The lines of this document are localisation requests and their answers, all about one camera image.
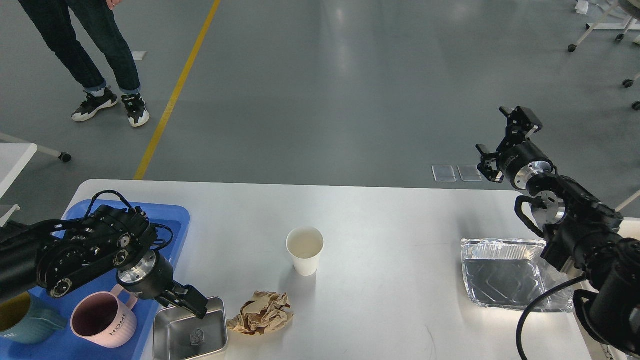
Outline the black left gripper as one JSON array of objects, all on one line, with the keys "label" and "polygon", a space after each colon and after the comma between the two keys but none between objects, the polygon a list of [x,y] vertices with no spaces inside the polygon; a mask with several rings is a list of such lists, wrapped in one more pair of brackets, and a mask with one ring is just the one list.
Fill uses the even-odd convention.
[{"label": "black left gripper", "polygon": [[139,300],[178,306],[201,320],[208,312],[209,300],[193,285],[176,284],[173,266],[157,250],[147,251],[137,265],[116,275],[118,284]]}]

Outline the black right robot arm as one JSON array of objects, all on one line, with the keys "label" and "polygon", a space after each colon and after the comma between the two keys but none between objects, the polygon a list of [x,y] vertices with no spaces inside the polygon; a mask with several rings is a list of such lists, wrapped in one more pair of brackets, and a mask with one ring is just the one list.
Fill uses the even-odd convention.
[{"label": "black right robot arm", "polygon": [[545,240],[542,259],[560,272],[580,271],[577,278],[538,296],[519,319],[516,346],[522,359],[522,331],[534,307],[551,294],[587,281],[592,291],[573,293],[574,311],[595,341],[639,357],[640,244],[619,235],[623,216],[585,187],[558,173],[553,162],[531,141],[543,125],[534,112],[500,107],[505,137],[494,152],[477,144],[477,170],[489,182],[510,185],[525,195],[515,200],[522,223]]}]

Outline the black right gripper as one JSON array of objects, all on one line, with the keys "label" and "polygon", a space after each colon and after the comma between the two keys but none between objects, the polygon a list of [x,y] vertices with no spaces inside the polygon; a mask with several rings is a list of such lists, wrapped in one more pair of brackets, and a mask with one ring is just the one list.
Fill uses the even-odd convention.
[{"label": "black right gripper", "polygon": [[530,141],[543,129],[542,121],[528,107],[500,106],[499,111],[507,119],[505,138],[494,152],[489,152],[486,145],[475,145],[480,153],[477,170],[489,182],[507,180],[515,189],[528,191],[530,180],[556,170],[553,162]]}]

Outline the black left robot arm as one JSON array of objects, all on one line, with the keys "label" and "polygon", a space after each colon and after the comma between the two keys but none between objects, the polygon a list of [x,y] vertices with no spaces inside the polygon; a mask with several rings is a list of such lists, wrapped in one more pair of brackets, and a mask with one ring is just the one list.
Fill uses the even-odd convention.
[{"label": "black left robot arm", "polygon": [[68,296],[110,271],[139,300],[176,306],[203,319],[208,299],[192,285],[174,280],[173,266],[161,250],[171,244],[139,206],[122,195],[124,208],[100,205],[94,196],[85,214],[47,219],[32,225],[9,221],[1,228],[1,300],[34,287],[54,299]]}]

